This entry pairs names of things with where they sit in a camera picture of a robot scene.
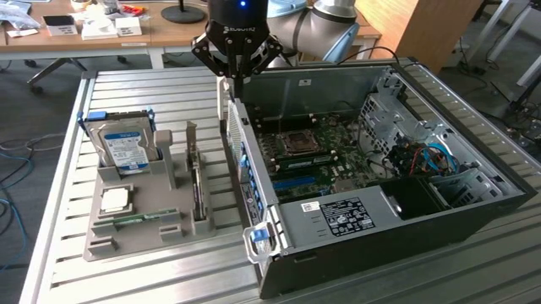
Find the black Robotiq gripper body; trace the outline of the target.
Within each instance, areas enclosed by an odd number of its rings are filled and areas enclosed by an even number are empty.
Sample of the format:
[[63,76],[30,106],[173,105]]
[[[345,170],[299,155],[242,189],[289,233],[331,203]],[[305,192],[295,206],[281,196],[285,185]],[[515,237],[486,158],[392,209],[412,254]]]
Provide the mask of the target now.
[[213,42],[224,41],[226,37],[264,42],[270,36],[268,10],[269,1],[209,1],[208,37]]

